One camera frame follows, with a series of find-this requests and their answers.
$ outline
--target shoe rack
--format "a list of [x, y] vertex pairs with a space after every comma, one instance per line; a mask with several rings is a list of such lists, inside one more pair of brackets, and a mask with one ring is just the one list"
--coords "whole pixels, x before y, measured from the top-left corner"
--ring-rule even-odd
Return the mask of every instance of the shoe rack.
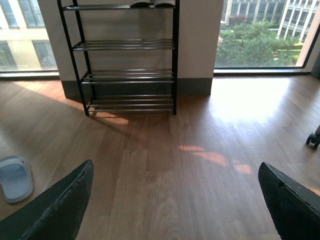
[[[175, 1], [175, 6], [170, 7], [135, 7], [130, 8], [125, 4], [104, 4], [104, 5], [78, 5], [77, 0], [72, 0], [73, 5], [62, 6], [61, 0], [57, 0], [62, 25], [72, 60], [72, 66], [77, 81], [81, 102], [83, 104], [86, 116], [97, 112], [115, 112], [115, 113], [137, 113], [137, 112], [172, 112], [177, 113], [177, 75], [178, 75], [178, 44], [179, 44], [179, 6], [180, 1]], [[170, 39], [120, 39], [120, 40], [90, 40], [85, 36], [81, 18], [81, 11], [162, 11], [162, 9], [172, 9], [172, 38]], [[74, 12], [77, 27], [79, 30], [79, 42], [72, 45], [68, 30], [66, 14]], [[90, 51], [102, 51], [103, 55], [108, 51], [132, 51], [135, 50], [153, 51], [153, 50], [171, 50], [171, 69], [121, 69], [106, 70], [92, 69]], [[75, 55], [76, 52], [83, 52], [83, 56]], [[84, 58], [86, 72], [79, 74], [77, 67], [77, 58]], [[134, 91], [133, 85], [143, 86], [143, 89], [149, 89], [151, 85], [160, 86], [167, 91], [159, 91], [159, 94], [151, 92], [150, 94]], [[117, 86], [123, 89], [133, 89], [129, 94], [101, 94], [103, 86], [111, 88]]]

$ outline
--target white wall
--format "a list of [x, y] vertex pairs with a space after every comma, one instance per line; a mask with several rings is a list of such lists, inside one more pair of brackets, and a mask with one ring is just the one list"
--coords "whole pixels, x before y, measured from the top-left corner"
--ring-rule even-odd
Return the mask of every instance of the white wall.
[[[52, 45], [57, 67], [62, 81], [74, 81], [72, 62], [61, 23], [57, 1], [38, 1], [48, 36]], [[128, 4], [129, 0], [79, 0], [78, 4]], [[71, 0], [63, 0], [64, 6], [71, 5]], [[178, 78], [212, 78], [216, 46], [222, 13], [222, 0], [181, 0], [179, 30], [179, 65]], [[66, 12], [68, 26], [73, 43], [78, 32], [74, 12]], [[84, 30], [89, 39], [129, 39], [170, 37], [172, 31], [172, 11], [166, 10], [118, 10], [118, 11], [82, 11]], [[93, 52], [92, 62], [95, 69], [130, 68], [132, 65], [158, 67], [170, 65], [170, 51], [144, 52]], [[77, 62], [84, 70], [84, 62]]]

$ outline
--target floor plank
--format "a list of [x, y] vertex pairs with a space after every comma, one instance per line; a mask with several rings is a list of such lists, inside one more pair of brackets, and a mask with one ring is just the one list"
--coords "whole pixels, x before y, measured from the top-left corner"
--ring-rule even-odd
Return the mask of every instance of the floor plank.
[[34, 191], [86, 159], [91, 197], [77, 240], [279, 240], [258, 182], [268, 162], [320, 195], [320, 82], [215, 77], [210, 96], [179, 96], [177, 115], [85, 116], [59, 81], [0, 81], [0, 158], [23, 156]]

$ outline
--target green foliage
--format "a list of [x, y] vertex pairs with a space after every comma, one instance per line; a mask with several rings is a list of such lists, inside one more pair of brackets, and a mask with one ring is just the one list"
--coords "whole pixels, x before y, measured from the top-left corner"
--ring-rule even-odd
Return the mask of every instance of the green foliage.
[[293, 56], [301, 46], [297, 37], [277, 38], [277, 32], [270, 30], [272, 22], [240, 24], [221, 33], [223, 41], [216, 52], [217, 68], [259, 68], [293, 66]]

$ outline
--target metal shoe rack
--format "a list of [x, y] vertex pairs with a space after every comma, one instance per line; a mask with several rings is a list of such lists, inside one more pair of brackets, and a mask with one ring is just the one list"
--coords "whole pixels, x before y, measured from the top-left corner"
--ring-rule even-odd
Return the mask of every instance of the metal shoe rack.
[[[104, 5], [78, 5], [77, 0], [72, 0], [73, 5], [62, 6], [61, 0], [57, 0], [64, 33], [66, 36], [72, 65], [80, 92], [81, 101], [86, 116], [95, 112], [172, 112], [177, 113], [177, 75], [178, 75], [178, 43], [179, 43], [179, 6], [180, 1], [175, 0], [175, 6], [155, 7], [151, 5], [143, 8], [130, 8], [123, 4]], [[139, 11], [148, 9], [172, 9], [172, 38], [171, 39], [122, 39], [122, 40], [87, 40], [85, 37], [80, 11]], [[79, 29], [80, 42], [72, 45], [68, 24], [65, 18], [66, 12], [75, 12]], [[92, 69], [89, 51], [109, 50], [172, 50], [171, 69], [123, 69], [104, 70]], [[86, 73], [79, 74], [75, 52], [83, 52], [86, 62]], [[170, 89], [170, 94], [132, 94], [127, 95], [99, 95], [97, 88], [101, 85], [120, 85], [127, 88], [129, 85], [154, 85], [160, 84]], [[85, 96], [84, 88], [90, 86], [91, 96]]]

